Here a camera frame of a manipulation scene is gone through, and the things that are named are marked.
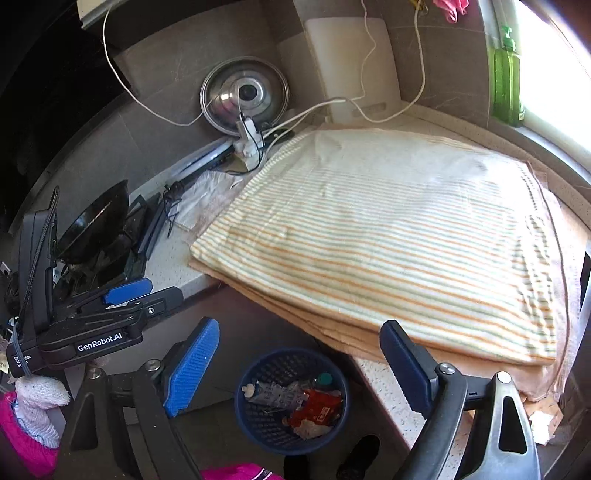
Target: pot lid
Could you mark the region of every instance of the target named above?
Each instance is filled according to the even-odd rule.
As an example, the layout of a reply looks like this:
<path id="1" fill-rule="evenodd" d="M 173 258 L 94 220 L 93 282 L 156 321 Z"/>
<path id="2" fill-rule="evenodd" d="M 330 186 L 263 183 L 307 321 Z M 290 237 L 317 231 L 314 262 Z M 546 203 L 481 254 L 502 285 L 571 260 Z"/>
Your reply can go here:
<path id="1" fill-rule="evenodd" d="M 287 108 L 289 86 L 273 64 L 239 57 L 221 63 L 207 75 L 199 100 L 209 123 L 220 132 L 239 137 L 236 122 L 240 111 L 258 128 L 272 127 Z"/>

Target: blue foam pad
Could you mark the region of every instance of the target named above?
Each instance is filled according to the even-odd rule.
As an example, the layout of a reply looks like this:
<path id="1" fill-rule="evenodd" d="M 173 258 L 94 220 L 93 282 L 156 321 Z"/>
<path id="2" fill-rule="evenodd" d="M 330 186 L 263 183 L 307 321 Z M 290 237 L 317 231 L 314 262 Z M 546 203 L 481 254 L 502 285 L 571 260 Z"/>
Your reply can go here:
<path id="1" fill-rule="evenodd" d="M 168 382 L 168 396 L 164 408 L 170 418 L 179 410 L 187 408 L 203 374 L 216 352 L 220 340 L 220 327 L 216 320 L 207 319 L 205 326 L 197 334 L 186 353 L 178 362 Z"/>
<path id="2" fill-rule="evenodd" d="M 379 345 L 382 353 L 386 357 L 411 410 L 422 414 L 423 418 L 427 419 L 433 409 L 431 384 L 414 352 L 409 349 L 409 345 L 412 344 L 412 340 L 408 338 L 395 320 L 390 320 L 382 325 L 379 332 Z"/>
<path id="3" fill-rule="evenodd" d="M 152 292 L 152 282 L 149 278 L 140 278 L 109 290 L 103 297 L 105 305 L 119 305 L 148 295 Z"/>

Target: white knitted fabric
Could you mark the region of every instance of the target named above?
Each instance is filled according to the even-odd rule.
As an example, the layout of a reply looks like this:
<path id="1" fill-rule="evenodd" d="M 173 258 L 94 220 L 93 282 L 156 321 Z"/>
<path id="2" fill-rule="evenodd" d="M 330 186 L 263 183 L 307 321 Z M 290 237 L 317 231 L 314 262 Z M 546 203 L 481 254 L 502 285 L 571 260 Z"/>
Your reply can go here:
<path id="1" fill-rule="evenodd" d="M 68 405 L 70 396 L 64 385 L 55 378 L 33 375 L 17 379 L 15 388 L 14 414 L 23 431 L 45 447 L 58 448 L 60 436 L 45 411 Z"/>

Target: white cutting board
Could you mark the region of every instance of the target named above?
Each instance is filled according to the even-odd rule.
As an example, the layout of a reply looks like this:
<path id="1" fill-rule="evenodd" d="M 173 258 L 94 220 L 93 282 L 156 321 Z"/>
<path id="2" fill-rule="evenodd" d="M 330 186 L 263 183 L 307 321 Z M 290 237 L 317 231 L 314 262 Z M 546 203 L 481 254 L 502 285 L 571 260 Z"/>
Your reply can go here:
<path id="1" fill-rule="evenodd" d="M 305 26 L 326 98 L 360 96 L 361 64 L 373 46 L 363 18 L 312 18 Z M 398 76 L 384 21 L 368 18 L 368 28 L 377 48 L 365 63 L 363 81 L 366 97 L 358 104 L 368 117 L 382 119 L 402 108 Z M 350 103 L 332 104 L 330 113 L 334 123 L 364 123 L 359 111 Z"/>

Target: folded blanket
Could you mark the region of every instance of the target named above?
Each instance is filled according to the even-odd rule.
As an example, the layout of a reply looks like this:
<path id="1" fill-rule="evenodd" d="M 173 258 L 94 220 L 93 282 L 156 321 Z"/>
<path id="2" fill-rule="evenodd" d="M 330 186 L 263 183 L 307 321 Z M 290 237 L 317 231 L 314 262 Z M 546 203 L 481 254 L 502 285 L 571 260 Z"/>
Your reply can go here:
<path id="1" fill-rule="evenodd" d="M 301 135 L 191 253 L 201 270 L 304 312 L 305 330 L 366 358 L 381 356 L 377 333 L 390 318 L 444 351 L 525 365 L 557 358 L 565 308 L 541 188 L 526 165 L 461 142 Z"/>

